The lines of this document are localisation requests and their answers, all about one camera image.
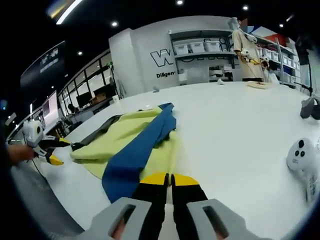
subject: white vr controller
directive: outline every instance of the white vr controller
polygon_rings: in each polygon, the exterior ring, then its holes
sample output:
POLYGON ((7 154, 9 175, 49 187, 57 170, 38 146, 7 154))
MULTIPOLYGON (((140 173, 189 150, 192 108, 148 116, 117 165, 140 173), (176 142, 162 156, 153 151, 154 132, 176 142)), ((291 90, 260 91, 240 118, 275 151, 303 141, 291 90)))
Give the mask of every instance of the white vr controller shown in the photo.
MULTIPOLYGON (((249 62, 250 60, 254 60, 252 57, 250 57, 250 52, 248 49, 246 48, 243 48, 242 51, 241 51, 241 55, 244 56, 247 61, 249 62)), ((269 58, 267 56, 261 56, 260 57, 261 61, 262 62, 267 62, 269 63, 269 58)))
POLYGON ((307 138, 299 139, 290 148, 286 157, 288 168, 302 173, 306 186, 306 200, 311 203, 318 195, 318 164, 316 148, 307 138))

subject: computer monitor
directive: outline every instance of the computer monitor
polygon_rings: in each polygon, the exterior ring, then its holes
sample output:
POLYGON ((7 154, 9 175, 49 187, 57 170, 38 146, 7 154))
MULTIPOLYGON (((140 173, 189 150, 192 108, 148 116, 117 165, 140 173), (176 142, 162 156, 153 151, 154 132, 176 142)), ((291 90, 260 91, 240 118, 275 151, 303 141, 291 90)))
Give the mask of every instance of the computer monitor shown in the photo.
POLYGON ((50 97, 48 97, 42 104, 43 119, 45 126, 50 126, 58 122, 58 101, 57 92, 55 91, 50 97))
POLYGON ((77 96, 76 100, 78 101, 79 108, 82 108, 84 105, 88 104, 90 99, 92 99, 90 92, 86 92, 82 95, 77 96))
POLYGON ((99 94, 105 94, 105 97, 107 99, 112 98, 116 94, 115 89, 113 88, 113 86, 111 86, 111 84, 100 87, 93 92, 94 92, 94 95, 96 96, 99 94))

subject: white tabletop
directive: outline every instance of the white tabletop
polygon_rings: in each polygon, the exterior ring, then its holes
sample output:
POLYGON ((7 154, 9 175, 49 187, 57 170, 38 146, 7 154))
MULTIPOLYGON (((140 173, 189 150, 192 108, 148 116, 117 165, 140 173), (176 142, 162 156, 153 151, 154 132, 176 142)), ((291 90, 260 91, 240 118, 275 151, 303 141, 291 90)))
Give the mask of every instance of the white tabletop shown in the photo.
MULTIPOLYGON (((114 115, 173 103, 181 140, 175 172, 198 180, 209 199, 218 199, 241 215, 254 234, 278 240, 310 207, 304 187, 285 161, 299 138, 318 141, 319 121, 299 116, 301 100, 307 98, 284 85, 266 90, 243 82, 172 87, 122 99, 66 139, 79 142, 114 115)), ((110 202, 101 180, 72 162, 70 152, 70 147, 57 148, 54 154, 65 164, 42 163, 41 168, 65 210, 87 230, 110 202)), ((164 226, 171 229, 161 231, 159 239, 168 239, 168 234, 171 240, 178 239, 174 224, 164 226)))

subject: gray gripper housing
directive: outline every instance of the gray gripper housing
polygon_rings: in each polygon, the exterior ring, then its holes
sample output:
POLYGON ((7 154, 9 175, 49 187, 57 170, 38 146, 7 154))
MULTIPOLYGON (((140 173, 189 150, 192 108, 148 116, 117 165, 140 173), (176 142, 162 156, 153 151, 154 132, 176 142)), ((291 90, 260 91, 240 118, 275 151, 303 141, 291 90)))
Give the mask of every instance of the gray gripper housing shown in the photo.
MULTIPOLYGON (((128 209, 134 209, 125 225, 121 240, 139 240, 151 202, 122 197, 96 215, 90 229, 62 240, 114 240, 111 235, 128 209)), ((187 204, 199 240, 218 240, 213 226, 226 236, 225 240, 272 240, 260 238, 246 228, 245 220, 216 199, 187 204)))
POLYGON ((128 209, 134 209, 125 225, 121 240, 138 240, 151 202, 122 197, 104 209, 93 220, 91 227, 76 237, 63 240, 114 240, 111 235, 128 209))
POLYGON ((216 199, 189 202, 187 207, 199 240, 218 240, 214 234, 215 228, 226 237, 224 240, 272 240, 258 237, 248 231, 243 217, 216 199))

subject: glass wall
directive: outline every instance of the glass wall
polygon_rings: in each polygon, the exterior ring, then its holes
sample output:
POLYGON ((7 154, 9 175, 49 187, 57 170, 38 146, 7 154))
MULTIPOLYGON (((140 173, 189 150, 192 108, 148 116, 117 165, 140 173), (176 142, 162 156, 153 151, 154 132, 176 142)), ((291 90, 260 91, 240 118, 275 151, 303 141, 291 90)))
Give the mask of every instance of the glass wall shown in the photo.
POLYGON ((96 96, 94 91, 99 88, 102 88, 105 85, 102 74, 93 76, 91 79, 88 80, 88 83, 89 83, 91 95, 93 98, 96 96))
POLYGON ((85 68, 64 87, 58 96, 58 100, 60 102, 62 113, 65 116, 71 113, 68 109, 69 104, 72 104, 77 108, 79 107, 77 101, 78 96, 89 92, 94 98, 95 90, 110 84, 111 65, 111 53, 107 53, 85 68))

